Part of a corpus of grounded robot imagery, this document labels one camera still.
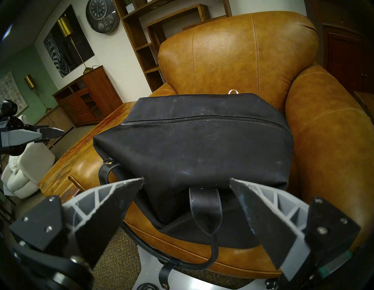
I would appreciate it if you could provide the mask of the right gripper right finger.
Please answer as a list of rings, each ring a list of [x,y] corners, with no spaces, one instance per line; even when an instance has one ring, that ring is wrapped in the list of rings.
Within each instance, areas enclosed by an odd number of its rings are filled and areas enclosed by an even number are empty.
[[[314,196],[308,205],[286,191],[230,179],[251,231],[281,282],[324,279],[350,259],[361,227],[333,204]]]

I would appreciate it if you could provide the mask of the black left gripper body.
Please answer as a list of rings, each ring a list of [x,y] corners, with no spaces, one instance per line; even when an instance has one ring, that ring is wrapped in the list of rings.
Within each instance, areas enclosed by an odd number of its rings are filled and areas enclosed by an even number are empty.
[[[27,125],[25,125],[20,119],[14,117],[14,116],[5,117],[5,118],[1,119],[0,132],[19,130],[19,129],[29,130],[29,127]],[[11,146],[11,147],[0,147],[0,154],[1,155],[19,156],[24,152],[24,150],[26,148],[26,145],[27,144],[18,145],[18,146]]]

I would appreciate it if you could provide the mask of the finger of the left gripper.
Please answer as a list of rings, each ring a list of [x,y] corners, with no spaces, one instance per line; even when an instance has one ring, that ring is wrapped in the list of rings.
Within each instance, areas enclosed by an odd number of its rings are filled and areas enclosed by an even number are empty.
[[[36,141],[42,138],[42,133],[19,129],[1,132],[1,147],[11,147]]]
[[[49,126],[34,126],[34,129],[37,133],[42,134],[40,138],[34,140],[35,143],[49,142],[51,139],[59,138],[65,134],[64,130]]]

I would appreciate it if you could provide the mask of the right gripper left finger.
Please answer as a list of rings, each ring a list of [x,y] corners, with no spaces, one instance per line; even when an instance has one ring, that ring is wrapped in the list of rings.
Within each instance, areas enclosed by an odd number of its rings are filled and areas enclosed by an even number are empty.
[[[68,202],[45,198],[9,227],[14,256],[31,267],[93,268],[137,195],[143,178],[89,189]]]

